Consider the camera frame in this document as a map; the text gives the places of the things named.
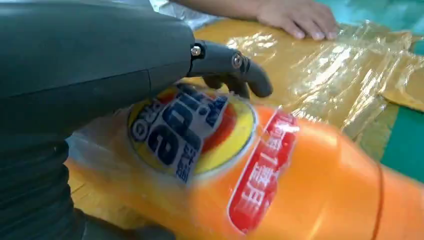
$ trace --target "round label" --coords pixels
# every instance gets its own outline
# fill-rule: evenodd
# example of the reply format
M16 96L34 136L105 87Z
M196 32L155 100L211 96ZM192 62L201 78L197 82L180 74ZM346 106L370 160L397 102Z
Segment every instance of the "round label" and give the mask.
M154 170L187 182L246 149L256 127L249 103L181 83L133 106L130 142Z

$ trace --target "robotic finger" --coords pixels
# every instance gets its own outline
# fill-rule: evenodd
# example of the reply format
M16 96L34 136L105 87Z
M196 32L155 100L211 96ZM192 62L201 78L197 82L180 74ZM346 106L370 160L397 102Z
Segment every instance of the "robotic finger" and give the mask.
M260 98L273 93L264 70L236 49L198 40L191 48L191 67L187 77L203 77L208 87L227 85L231 92L249 98L249 88Z

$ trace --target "green surface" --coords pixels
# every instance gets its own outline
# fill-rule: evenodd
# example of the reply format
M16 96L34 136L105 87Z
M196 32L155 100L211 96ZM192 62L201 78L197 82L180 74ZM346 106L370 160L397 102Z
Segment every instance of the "green surface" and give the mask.
M411 30L415 34L424 34L424 0L320 0L320 2L329 5L337 21L341 23L355 24L370 20L388 26L393 31ZM424 55L424 41L416 43L413 51ZM388 109L387 116L390 113L396 114L394 112L394 109L397 109L396 106L390 105ZM380 125L374 128L378 130L370 130L368 133L370 136L391 131L381 162L424 182L424 158L421 144L424 142L423 114L399 107L392 129L389 129L391 125L387 122L390 121L387 121L384 114L383 112L374 123ZM372 139L373 137L365 139L360 144L368 154L374 154L374 158L380 159L379 150L376 149L378 147L373 144Z
M401 107L382 162L424 183L424 114Z

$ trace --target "orange detergent bottle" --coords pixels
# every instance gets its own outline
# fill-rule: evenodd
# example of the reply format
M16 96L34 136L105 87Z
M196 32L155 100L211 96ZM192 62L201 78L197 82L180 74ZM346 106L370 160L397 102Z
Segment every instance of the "orange detergent bottle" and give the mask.
M275 106L179 84L68 142L74 172L188 239L424 239L423 185Z

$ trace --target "red label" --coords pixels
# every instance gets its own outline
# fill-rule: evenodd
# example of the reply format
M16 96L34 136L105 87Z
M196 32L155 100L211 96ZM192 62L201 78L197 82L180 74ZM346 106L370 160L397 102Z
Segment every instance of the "red label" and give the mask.
M259 225L276 195L278 177L290 163L298 130L291 114L277 111L250 156L228 205L229 218L242 233Z

